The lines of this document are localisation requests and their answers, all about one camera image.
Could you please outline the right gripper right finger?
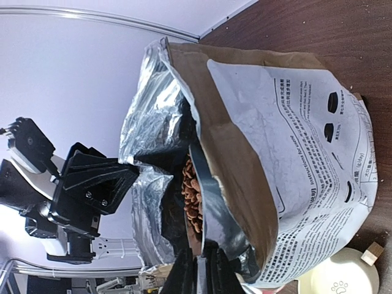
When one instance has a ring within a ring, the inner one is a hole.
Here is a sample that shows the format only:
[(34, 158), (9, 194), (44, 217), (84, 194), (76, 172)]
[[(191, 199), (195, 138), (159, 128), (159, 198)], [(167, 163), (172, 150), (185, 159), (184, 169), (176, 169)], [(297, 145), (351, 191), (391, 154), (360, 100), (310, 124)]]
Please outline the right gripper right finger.
[(225, 252), (209, 244), (200, 257), (200, 293), (244, 293)]

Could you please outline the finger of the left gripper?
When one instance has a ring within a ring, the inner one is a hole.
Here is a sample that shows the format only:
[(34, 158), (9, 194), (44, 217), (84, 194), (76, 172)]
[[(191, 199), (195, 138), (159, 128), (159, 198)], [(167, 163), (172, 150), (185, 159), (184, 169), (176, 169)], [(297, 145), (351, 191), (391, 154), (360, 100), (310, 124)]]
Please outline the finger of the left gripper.
[(137, 167), (116, 158), (72, 156), (62, 191), (101, 214), (113, 214), (137, 178)]

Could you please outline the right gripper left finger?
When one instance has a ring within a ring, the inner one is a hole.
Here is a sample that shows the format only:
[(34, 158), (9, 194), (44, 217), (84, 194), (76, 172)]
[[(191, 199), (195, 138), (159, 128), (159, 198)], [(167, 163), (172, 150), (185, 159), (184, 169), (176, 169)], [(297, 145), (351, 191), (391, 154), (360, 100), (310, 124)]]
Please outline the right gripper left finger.
[(198, 264), (191, 248), (182, 249), (173, 264), (161, 294), (196, 293)]

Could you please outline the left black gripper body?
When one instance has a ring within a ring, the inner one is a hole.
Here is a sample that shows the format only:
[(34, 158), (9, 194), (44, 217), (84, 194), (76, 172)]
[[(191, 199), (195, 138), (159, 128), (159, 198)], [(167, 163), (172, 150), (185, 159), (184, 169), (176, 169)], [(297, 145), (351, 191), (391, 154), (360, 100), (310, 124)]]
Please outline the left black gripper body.
[(71, 146), (50, 204), (51, 222), (81, 235), (99, 235), (101, 213), (92, 206), (98, 181), (93, 175), (98, 171), (98, 162), (105, 159), (98, 150), (79, 142)]

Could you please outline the silver metal scoop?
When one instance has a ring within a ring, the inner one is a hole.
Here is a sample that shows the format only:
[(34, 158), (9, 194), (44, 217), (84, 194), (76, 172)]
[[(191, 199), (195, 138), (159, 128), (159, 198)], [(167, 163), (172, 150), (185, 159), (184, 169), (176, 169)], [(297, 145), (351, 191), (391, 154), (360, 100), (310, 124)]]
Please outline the silver metal scoop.
[(191, 144), (189, 151), (202, 196), (202, 249), (205, 250), (207, 244), (214, 241), (232, 258), (235, 252), (232, 243), (232, 215), (224, 202), (219, 183), (211, 175), (201, 146)]

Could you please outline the brown kibble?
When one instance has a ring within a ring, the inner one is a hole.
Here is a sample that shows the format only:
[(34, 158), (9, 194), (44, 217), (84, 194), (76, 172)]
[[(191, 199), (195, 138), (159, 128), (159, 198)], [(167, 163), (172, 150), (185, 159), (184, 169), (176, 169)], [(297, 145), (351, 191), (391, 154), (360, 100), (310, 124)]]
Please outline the brown kibble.
[(202, 192), (189, 153), (186, 156), (182, 175), (181, 194), (184, 197), (184, 211), (194, 231), (200, 236), (203, 232)]

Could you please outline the brown pet food bag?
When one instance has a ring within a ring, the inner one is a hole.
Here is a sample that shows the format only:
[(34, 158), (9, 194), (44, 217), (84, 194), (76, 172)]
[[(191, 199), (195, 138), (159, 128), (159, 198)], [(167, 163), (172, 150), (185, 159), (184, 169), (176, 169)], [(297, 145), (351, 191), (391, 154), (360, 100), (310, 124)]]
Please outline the brown pet food bag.
[(254, 287), (278, 288), (330, 258), (374, 206), (369, 113), (318, 57), (156, 41), (119, 145), (119, 162), (140, 169), (130, 193), (143, 270), (172, 264), (181, 248), (172, 233), (184, 213), (165, 221), (163, 200), (176, 180), (181, 194), (194, 143), (233, 218), (226, 255)]

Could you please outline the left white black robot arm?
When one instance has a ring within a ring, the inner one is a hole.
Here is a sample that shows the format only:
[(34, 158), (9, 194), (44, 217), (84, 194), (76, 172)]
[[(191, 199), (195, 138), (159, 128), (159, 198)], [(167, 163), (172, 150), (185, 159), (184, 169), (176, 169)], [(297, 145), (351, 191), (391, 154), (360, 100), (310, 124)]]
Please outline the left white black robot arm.
[(61, 179), (31, 173), (13, 157), (1, 161), (1, 204), (24, 218), (24, 230), (39, 240), (52, 262), (90, 264), (135, 255), (132, 239), (99, 233), (100, 219), (116, 212), (139, 176), (137, 167), (74, 144), (66, 157), (53, 156)]

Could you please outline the cream cat-ear pet bowl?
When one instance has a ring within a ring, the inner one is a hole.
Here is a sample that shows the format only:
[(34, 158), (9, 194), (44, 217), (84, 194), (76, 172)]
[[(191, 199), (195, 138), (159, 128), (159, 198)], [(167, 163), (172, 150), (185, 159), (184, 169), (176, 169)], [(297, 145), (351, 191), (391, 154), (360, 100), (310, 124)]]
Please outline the cream cat-ear pet bowl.
[(378, 293), (379, 273), (362, 259), (363, 253), (343, 248), (298, 278), (298, 293)]

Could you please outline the front aluminium rail frame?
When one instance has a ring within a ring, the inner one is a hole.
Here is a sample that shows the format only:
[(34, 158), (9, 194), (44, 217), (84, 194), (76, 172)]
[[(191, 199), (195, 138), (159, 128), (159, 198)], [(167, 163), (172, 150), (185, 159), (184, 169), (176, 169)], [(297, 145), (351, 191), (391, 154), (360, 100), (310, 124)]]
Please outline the front aluminium rail frame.
[[(29, 276), (37, 276), (48, 279), (114, 279), (116, 277), (125, 277), (125, 273), (105, 273), (93, 271), (68, 271), (58, 270), (53, 268), (44, 268), (25, 263), (22, 260), (10, 259), (1, 262), (1, 279), (7, 279), (11, 273), (26, 274)], [(137, 285), (140, 290), (159, 289), (164, 286), (165, 278), (158, 278), (154, 276), (136, 276)]]

